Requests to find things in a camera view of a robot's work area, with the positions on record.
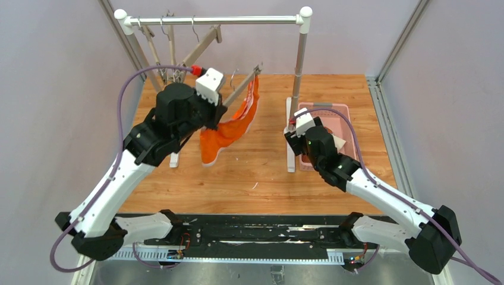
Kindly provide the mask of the brown underwear white waistband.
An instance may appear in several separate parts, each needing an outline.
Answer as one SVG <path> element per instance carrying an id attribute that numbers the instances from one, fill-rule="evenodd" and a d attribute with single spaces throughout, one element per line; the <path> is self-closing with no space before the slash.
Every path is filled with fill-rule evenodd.
<path id="1" fill-rule="evenodd" d="M 336 147 L 337 151 L 339 153 L 342 152 L 342 150 L 345 147 L 345 144 L 347 143 L 347 141 L 344 140 L 344 139 L 342 139 L 342 138 L 337 137 L 334 134 L 332 134 L 332 138 L 333 138 L 333 141 L 334 141 L 334 144 L 335 144 L 335 147 Z"/>

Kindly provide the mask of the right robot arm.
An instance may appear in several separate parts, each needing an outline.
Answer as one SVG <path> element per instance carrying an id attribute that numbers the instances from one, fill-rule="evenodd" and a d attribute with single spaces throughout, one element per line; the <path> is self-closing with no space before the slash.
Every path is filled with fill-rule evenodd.
<path id="1" fill-rule="evenodd" d="M 353 239 L 384 246 L 404 254 L 422 270 L 440 274 L 461 234 L 455 212 L 441 205 L 414 201 L 366 170 L 359 161 L 339 153 L 330 133 L 322 126 L 309 128 L 304 135 L 286 132 L 285 139 L 294 154 L 309 157 L 315 170 L 330 186 L 371 203 L 392 222 L 351 213 L 341 224 Z"/>

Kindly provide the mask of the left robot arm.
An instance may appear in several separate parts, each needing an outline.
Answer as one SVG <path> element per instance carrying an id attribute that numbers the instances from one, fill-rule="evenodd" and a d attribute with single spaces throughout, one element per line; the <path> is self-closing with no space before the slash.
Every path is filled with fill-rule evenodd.
<path id="1" fill-rule="evenodd" d="M 134 126 L 121 144 L 121 159 L 75 210 L 61 212 L 55 221 L 72 236 L 72 246 L 84 256 L 103 261 L 123 246 L 148 239 L 164 239 L 181 220 L 171 211 L 149 216 L 120 217 L 119 208 L 137 185 L 163 160 L 178 153 L 203 127 L 215 126 L 227 108 L 221 84 L 168 84 L 144 121 Z"/>

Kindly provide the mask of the orange underwear white trim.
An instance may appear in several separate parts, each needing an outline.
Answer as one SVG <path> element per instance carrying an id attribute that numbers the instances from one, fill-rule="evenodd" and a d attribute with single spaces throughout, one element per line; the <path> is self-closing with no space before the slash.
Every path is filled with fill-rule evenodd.
<path id="1" fill-rule="evenodd" d="M 218 124 L 216 130 L 200 131 L 201 162 L 205 167 L 215 164 L 219 153 L 248 132 L 259 105 L 259 77 L 255 76 L 247 86 L 247 96 L 231 119 Z"/>

